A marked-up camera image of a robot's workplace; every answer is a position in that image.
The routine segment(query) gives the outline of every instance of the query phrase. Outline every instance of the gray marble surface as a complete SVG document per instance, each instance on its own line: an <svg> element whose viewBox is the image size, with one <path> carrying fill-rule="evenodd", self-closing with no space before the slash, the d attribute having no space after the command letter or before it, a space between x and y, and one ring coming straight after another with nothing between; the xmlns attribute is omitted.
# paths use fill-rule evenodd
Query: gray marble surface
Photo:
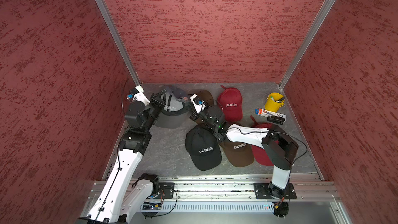
<svg viewBox="0 0 398 224"><path fill-rule="evenodd" d="M185 90L187 93L195 93L202 89L211 92L213 98L217 99L218 95L224 91L220 87L220 83L200 83L200 84L175 84L177 87ZM225 87L236 87L240 90L243 97L243 118L241 125L252 126L253 121L250 115L253 115L257 122L266 122L266 118L255 115L254 109L264 108L267 96L271 92L280 92L275 83L223 83ZM143 84L144 94L149 98L152 93L156 93L163 84L147 83ZM287 106L281 107L278 111L286 115L286 122L282 125L282 129L292 136L304 140L299 133ZM263 166L254 160L254 162L246 167L234 167L222 152L222 162L217 167L208 170L198 170L188 152L185 150L185 136L189 130L195 127L196 123L187 118L186 122L177 129L166 129L153 126L150 130L152 139L148 145L147 151L142 161L139 163L134 177L139 177L142 173L154 173L160 177L177 177L177 176L200 176L200 175L246 175L246 174L268 174L272 173L272 166ZM298 142L298 156L304 153L305 147ZM316 172L314 160L308 152L306 155L298 159L293 168L294 173Z"/></svg>

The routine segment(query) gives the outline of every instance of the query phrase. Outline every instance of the vent grille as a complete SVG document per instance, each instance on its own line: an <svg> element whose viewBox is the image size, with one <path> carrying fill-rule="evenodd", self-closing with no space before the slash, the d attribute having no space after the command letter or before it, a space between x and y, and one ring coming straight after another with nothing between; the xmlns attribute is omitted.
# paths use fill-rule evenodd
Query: vent grille
<svg viewBox="0 0 398 224"><path fill-rule="evenodd" d="M169 212L174 202L164 202L159 212ZM158 212L158 210L142 210L142 212ZM177 202L173 212L269 212L273 213L270 202Z"/></svg>

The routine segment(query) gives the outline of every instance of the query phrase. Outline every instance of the black baseball cap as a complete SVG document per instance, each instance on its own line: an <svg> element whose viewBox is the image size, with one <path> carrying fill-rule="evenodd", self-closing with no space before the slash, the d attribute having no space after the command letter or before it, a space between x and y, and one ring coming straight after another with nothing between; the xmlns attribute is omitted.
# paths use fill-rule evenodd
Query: black baseball cap
<svg viewBox="0 0 398 224"><path fill-rule="evenodd" d="M201 171L212 169L221 163L221 151L216 137L199 125L187 133L185 149L195 167Z"/></svg>

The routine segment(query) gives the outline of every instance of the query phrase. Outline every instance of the baseball cap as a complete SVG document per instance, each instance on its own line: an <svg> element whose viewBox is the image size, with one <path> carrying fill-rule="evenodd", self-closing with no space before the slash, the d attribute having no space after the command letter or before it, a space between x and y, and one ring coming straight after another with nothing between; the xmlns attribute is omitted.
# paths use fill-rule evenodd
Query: baseball cap
<svg viewBox="0 0 398 224"><path fill-rule="evenodd" d="M213 96L211 95L211 93L207 90L202 90L199 91L197 93L195 93L197 96L199 96L202 101L205 102L206 107L209 107L211 105L214 105L213 101ZM205 122L202 120L201 117L197 118L196 123L201 125L202 127L205 127Z"/></svg>
<svg viewBox="0 0 398 224"><path fill-rule="evenodd" d="M206 171L221 163L221 151L216 137L197 125L187 133L185 149L192 162L201 171Z"/></svg>
<svg viewBox="0 0 398 224"><path fill-rule="evenodd" d="M177 128L189 118L191 106L185 102L178 101L169 92L165 93L163 97L166 98L166 105L154 125L163 128Z"/></svg>
<svg viewBox="0 0 398 224"><path fill-rule="evenodd" d="M235 167L245 167L253 163L254 157L251 146L242 142L231 142L227 137L220 142L226 158Z"/></svg>
<svg viewBox="0 0 398 224"><path fill-rule="evenodd" d="M251 119L254 122L254 125L252 126L253 128L271 128L272 124L271 123L262 123L259 124L257 121L254 119L253 116L250 116ZM266 151L263 148L260 148L258 146L251 146L251 149L253 150L253 156L256 159L256 161L261 164L261 165L266 165L266 166L273 166L273 163L269 159Z"/></svg>
<svg viewBox="0 0 398 224"><path fill-rule="evenodd" d="M242 95L240 91L234 87L226 88L224 92L217 98L217 102L222 107L225 115L225 120L228 122L240 121L243 117L242 114Z"/></svg>

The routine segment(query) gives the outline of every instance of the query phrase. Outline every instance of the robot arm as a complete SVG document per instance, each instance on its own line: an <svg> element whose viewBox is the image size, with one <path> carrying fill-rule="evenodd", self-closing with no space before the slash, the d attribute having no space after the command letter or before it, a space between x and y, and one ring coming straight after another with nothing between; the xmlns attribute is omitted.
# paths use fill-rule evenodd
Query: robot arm
<svg viewBox="0 0 398 224"><path fill-rule="evenodd" d="M134 98L135 101L129 105L125 115L129 128L117 147L115 167L89 215L78 218L75 224L126 224L145 199L159 191L157 176L144 174L138 179L133 191L123 200L131 177L152 137L149 130L166 105L166 99L163 97L166 92L180 101L191 102L194 106L191 118L196 120L201 117L206 125L211 127L219 142L244 142L263 148L274 164L269 193L276 199L284 196L298 145L288 135L284 135L285 132L281 128L276 125L272 128L231 125L225 121L219 107L206 106L197 95L190 97L174 86L164 87L161 92L152 94L149 100L143 92L142 87L137 86L129 95L129 98Z"/></svg>
<svg viewBox="0 0 398 224"><path fill-rule="evenodd" d="M192 119L201 117L219 142L242 142L266 151L274 164L269 192L272 197L281 199L285 194L298 144L277 125L273 124L271 128L231 125L225 121L225 116L218 106L202 106L203 102L197 95L191 97L191 102L197 113L193 112Z"/></svg>

